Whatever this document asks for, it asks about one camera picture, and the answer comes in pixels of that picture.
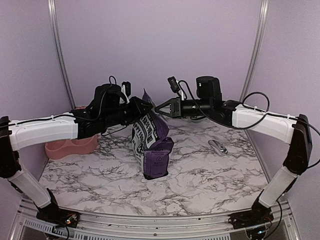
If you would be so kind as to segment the purple puppy food bag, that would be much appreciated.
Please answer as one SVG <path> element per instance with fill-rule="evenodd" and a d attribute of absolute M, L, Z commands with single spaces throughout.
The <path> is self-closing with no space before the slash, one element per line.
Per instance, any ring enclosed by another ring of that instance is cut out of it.
<path fill-rule="evenodd" d="M 174 141 L 162 115 L 155 113 L 155 104 L 145 91 L 142 100 L 152 104 L 152 110 L 132 125 L 131 144 L 143 176 L 153 180 L 168 175 Z"/>

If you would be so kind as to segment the left aluminium frame post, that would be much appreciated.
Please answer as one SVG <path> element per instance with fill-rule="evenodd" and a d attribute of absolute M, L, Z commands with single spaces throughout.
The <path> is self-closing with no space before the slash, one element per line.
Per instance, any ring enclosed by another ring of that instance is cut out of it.
<path fill-rule="evenodd" d="M 62 81 L 63 81 L 64 89 L 66 91 L 69 106 L 73 110 L 76 108 L 76 103 L 72 93 L 71 84 L 69 81 L 67 68 L 64 60 L 64 55 L 63 55 L 63 49 L 62 49 L 61 38 L 59 33 L 58 17 L 57 17 L 57 11 L 56 11 L 56 1 L 48 0 L 47 5 L 48 5 L 50 24 L 51 24 L 52 34 L 53 34 L 53 41 L 55 45 L 58 65 L 59 65 L 60 73 L 62 76 Z"/>

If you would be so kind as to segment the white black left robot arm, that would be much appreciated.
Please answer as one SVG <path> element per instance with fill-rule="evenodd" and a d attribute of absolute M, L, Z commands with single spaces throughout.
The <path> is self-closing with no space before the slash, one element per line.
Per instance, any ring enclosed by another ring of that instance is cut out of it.
<path fill-rule="evenodd" d="M 20 149 L 59 140 L 81 140 L 103 134 L 109 127 L 129 126 L 144 117 L 152 104 L 131 96 L 131 85 L 106 83 L 96 87 L 94 98 L 84 109 L 50 117 L 0 119 L 0 176 L 27 195 L 38 209 L 37 218 L 58 223 L 78 212 L 61 209 L 53 193 L 39 183 L 19 162 Z"/>

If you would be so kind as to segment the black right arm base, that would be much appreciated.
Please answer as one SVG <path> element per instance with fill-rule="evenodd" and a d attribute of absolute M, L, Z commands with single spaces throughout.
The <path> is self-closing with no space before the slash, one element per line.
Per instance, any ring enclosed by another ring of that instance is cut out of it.
<path fill-rule="evenodd" d="M 271 223 L 273 220 L 274 216 L 270 210 L 264 212 L 261 210 L 251 209 L 230 214 L 228 223 L 231 224 L 236 230 L 261 225 L 268 222 Z"/>

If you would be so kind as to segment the aluminium front rail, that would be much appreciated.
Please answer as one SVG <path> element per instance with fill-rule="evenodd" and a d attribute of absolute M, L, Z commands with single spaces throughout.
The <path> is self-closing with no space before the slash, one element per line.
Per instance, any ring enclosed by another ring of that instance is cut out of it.
<path fill-rule="evenodd" d="M 80 211 L 77 227 L 55 228 L 36 218 L 34 204 L 23 199 L 9 234 L 10 240 L 299 240 L 288 202 L 274 205 L 273 221 L 234 228 L 230 213 L 193 216 L 131 216 Z"/>

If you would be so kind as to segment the right aluminium frame post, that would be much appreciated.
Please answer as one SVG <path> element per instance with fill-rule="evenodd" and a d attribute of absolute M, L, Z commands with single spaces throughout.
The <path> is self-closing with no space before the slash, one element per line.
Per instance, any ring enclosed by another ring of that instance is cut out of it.
<path fill-rule="evenodd" d="M 251 58 L 249 61 L 248 70 L 246 73 L 245 81 L 243 84 L 243 88 L 240 95 L 240 100 L 242 101 L 245 96 L 249 93 L 250 86 L 253 82 L 254 73 L 256 64 L 258 61 L 259 53 L 261 51 L 265 29 L 267 25 L 267 18 L 268 18 L 268 11 L 269 11 L 269 0 L 261 0 L 258 22 L 257 22 L 257 29 L 255 34 L 255 40 L 253 43 L 253 49 L 251 53 Z"/>

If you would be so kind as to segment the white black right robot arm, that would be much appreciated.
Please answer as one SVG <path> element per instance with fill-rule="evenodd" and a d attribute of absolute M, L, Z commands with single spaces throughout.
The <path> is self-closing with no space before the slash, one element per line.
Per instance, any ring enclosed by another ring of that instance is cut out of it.
<path fill-rule="evenodd" d="M 243 101 L 222 99 L 220 81 L 213 76 L 196 78 L 197 98 L 184 97 L 181 80 L 168 78 L 172 92 L 178 96 L 155 107 L 155 112 L 170 118 L 200 117 L 234 130 L 252 130 L 289 144 L 287 156 L 270 183 L 262 190 L 243 217 L 232 221 L 258 224 L 271 211 L 273 204 L 310 168 L 313 148 L 308 118 L 272 113 L 268 109 L 245 105 Z"/>

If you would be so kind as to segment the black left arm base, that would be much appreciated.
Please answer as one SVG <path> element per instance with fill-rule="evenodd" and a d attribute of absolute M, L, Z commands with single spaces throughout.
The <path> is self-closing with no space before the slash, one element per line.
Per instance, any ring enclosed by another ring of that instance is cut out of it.
<path fill-rule="evenodd" d="M 53 224 L 76 228 L 80 220 L 80 213 L 65 209 L 60 209 L 57 212 L 51 213 L 44 213 L 39 211 L 36 214 L 36 218 Z"/>

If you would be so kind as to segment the silver metal food scoop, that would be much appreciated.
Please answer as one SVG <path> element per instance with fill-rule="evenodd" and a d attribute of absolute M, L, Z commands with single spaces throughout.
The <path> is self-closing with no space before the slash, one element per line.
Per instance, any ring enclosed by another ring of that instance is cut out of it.
<path fill-rule="evenodd" d="M 227 148 L 222 143 L 218 142 L 217 140 L 210 139 L 208 141 L 208 144 L 212 147 L 214 152 L 220 157 L 223 157 L 223 156 L 232 156 L 232 157 L 235 157 L 235 158 L 238 157 L 234 153 L 229 152 L 227 150 Z"/>

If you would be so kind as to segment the pink double pet bowl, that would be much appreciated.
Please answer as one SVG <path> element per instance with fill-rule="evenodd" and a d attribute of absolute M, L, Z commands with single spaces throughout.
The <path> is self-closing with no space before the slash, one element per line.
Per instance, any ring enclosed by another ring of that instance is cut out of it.
<path fill-rule="evenodd" d="M 84 139 L 64 139 L 47 142 L 45 152 L 49 159 L 59 160 L 69 155 L 86 155 L 98 146 L 98 136 Z"/>

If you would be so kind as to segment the clear green glass bowl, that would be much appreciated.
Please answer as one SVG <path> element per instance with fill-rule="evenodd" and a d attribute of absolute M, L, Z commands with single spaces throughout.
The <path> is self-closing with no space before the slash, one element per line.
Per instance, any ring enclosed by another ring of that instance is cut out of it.
<path fill-rule="evenodd" d="M 190 119 L 192 121 L 200 121 L 200 120 L 203 120 L 205 118 L 206 118 L 205 116 L 192 116 L 192 117 L 190 117 Z"/>

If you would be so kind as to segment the red patterned ceramic bowl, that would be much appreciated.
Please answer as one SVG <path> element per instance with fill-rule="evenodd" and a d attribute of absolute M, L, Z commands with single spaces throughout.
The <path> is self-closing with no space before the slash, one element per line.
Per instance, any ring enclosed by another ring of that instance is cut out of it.
<path fill-rule="evenodd" d="M 75 110 L 83 110 L 83 109 L 86 109 L 86 106 L 79 106 L 75 108 Z"/>

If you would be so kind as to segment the aluminium frame post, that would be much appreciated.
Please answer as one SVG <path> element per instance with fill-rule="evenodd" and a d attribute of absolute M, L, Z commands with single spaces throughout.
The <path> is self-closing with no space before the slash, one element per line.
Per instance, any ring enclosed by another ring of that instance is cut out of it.
<path fill-rule="evenodd" d="M 257 29 L 255 34 L 255 40 L 253 43 L 253 49 L 251 53 L 251 58 L 249 61 L 248 70 L 246 73 L 245 81 L 243 84 L 243 88 L 240 95 L 240 100 L 242 101 L 245 96 L 249 93 L 250 86 L 253 82 L 254 73 L 256 64 L 258 61 L 259 53 L 261 51 L 265 29 L 267 25 L 267 18 L 268 18 L 268 11 L 269 11 L 269 0 L 261 0 L 258 22 L 257 22 Z"/>
<path fill-rule="evenodd" d="M 63 55 L 63 49 L 62 49 L 61 38 L 59 33 L 58 17 L 57 17 L 57 11 L 56 11 L 56 1 L 48 0 L 47 5 L 48 5 L 50 24 L 51 24 L 52 34 L 53 34 L 53 41 L 55 45 L 58 65 L 59 65 L 60 73 L 62 76 L 62 81 L 63 81 L 64 89 L 66 91 L 69 106 L 73 110 L 76 108 L 76 103 L 72 93 L 71 84 L 69 81 L 67 68 L 64 60 L 64 55 Z"/>

